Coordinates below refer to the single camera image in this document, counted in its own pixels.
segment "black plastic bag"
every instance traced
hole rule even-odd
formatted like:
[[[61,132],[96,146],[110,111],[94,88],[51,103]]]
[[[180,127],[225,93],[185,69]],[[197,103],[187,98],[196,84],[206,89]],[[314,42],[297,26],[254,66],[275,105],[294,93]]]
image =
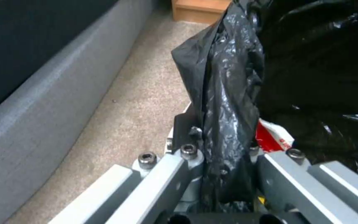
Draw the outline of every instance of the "black plastic bag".
[[[172,55],[202,123],[206,210],[252,209],[248,146],[262,79],[262,118],[284,126],[312,163],[358,172],[358,1],[232,3]]]
[[[312,164],[358,173],[358,1],[252,4],[266,56],[257,107]]]
[[[172,51],[202,123],[204,211],[248,211],[254,196],[249,145],[259,112],[262,46],[244,9],[231,3],[213,26]]]

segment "black plastic part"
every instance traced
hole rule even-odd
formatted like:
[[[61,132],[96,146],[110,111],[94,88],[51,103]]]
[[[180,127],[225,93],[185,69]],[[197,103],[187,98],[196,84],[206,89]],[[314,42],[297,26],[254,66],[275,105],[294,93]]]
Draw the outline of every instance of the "black plastic part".
[[[262,213],[199,213],[199,214],[175,214],[172,222],[168,224],[308,224],[309,222],[299,212],[282,212],[277,214]]]
[[[185,113],[176,115],[173,121],[172,153],[182,145],[196,145],[196,140],[189,133],[192,127],[199,126],[193,104],[190,104]]]

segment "red and white packaging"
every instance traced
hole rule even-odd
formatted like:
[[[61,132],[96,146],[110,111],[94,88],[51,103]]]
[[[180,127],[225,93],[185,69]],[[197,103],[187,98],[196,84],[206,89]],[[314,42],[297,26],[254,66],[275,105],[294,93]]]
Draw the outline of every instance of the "red and white packaging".
[[[259,119],[256,140],[264,152],[285,151],[292,147],[294,138],[282,126]]]

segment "yellow object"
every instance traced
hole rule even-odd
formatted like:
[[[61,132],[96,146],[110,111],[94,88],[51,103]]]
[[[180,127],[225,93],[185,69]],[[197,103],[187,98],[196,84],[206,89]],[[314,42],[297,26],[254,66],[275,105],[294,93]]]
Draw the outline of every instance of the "yellow object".
[[[258,197],[258,199],[259,199],[259,201],[260,201],[262,204],[264,204],[265,201],[266,201],[264,197]]]

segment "socket head bolt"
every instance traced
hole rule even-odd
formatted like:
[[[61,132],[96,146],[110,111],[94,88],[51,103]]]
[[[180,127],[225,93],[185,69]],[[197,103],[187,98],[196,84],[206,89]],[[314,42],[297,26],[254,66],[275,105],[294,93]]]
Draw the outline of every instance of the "socket head bolt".
[[[256,156],[259,153],[259,146],[250,147],[250,156]]]
[[[180,147],[180,154],[183,159],[192,160],[197,158],[197,147],[193,144],[185,144]]]
[[[157,156],[153,152],[141,153],[138,157],[138,161],[142,169],[153,169],[157,164]]]
[[[306,155],[299,149],[288,149],[285,153],[299,165],[302,165],[306,158]]]

